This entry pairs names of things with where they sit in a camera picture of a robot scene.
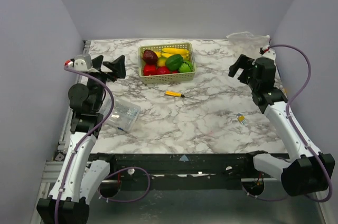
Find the clear zip top bag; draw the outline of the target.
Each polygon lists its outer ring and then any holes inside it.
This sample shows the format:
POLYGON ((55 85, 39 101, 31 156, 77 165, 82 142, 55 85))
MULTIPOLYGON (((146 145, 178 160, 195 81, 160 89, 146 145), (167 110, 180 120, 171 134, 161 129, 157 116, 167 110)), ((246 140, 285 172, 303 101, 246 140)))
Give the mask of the clear zip top bag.
POLYGON ((245 31, 232 33, 227 36, 227 40, 236 57, 244 54, 250 58, 258 58, 261 56, 260 48, 269 44, 270 35, 256 35, 245 31))

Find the dark red apple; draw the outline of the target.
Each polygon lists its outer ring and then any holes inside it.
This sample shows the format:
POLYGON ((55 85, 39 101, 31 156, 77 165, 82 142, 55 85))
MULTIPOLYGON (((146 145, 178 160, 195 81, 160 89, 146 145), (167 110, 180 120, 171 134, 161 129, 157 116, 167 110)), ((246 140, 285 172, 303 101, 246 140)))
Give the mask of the dark red apple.
POLYGON ((142 59, 146 64, 155 65, 158 61, 157 54, 152 50, 144 50, 142 59))

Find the green bell pepper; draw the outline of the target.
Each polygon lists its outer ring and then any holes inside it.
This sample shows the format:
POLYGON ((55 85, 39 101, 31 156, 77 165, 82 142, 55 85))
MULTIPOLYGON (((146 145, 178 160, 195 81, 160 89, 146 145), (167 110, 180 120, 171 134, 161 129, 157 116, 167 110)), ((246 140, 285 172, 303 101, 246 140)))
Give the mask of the green bell pepper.
POLYGON ((171 71, 177 70, 180 65, 184 62, 183 58, 180 55, 174 55, 167 58, 165 66, 171 71))

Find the green striped watermelon toy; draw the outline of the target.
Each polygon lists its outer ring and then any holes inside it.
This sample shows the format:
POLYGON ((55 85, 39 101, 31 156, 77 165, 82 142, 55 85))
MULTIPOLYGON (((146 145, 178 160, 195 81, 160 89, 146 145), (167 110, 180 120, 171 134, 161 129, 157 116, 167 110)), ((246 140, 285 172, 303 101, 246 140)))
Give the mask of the green striped watermelon toy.
POLYGON ((194 66, 193 66, 193 63, 190 61, 184 61, 179 67, 180 73, 187 73, 187 72, 193 72, 193 71, 194 71, 194 66))

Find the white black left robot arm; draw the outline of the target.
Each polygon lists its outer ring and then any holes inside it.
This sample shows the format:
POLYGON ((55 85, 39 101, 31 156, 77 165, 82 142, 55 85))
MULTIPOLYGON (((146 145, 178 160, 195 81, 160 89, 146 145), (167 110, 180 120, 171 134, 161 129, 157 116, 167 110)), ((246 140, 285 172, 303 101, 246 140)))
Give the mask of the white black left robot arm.
POLYGON ((72 111, 69 147, 58 178, 47 198, 38 200, 36 210, 44 223, 86 223, 90 202, 105 179, 112 179, 117 166, 109 157, 87 162, 103 123, 109 115, 100 112, 103 101, 110 97, 115 103, 108 81, 126 76, 125 56, 112 62, 103 56, 94 59, 88 54, 78 55, 64 64, 67 72, 88 79, 86 84, 76 83, 68 91, 72 111))

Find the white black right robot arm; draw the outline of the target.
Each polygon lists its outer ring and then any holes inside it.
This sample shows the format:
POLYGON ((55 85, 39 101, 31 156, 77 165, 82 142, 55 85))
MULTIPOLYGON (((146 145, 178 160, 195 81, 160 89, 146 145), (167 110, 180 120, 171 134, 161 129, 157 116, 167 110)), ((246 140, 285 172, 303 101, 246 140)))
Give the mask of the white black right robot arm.
POLYGON ((283 141, 289 161, 265 151, 247 154, 243 172, 248 177, 265 173, 279 180, 289 196, 305 195, 330 188, 335 160, 312 143, 290 110, 287 97, 275 87, 276 66, 272 59, 252 59, 244 54, 229 68, 229 76, 251 89, 252 99, 283 141))

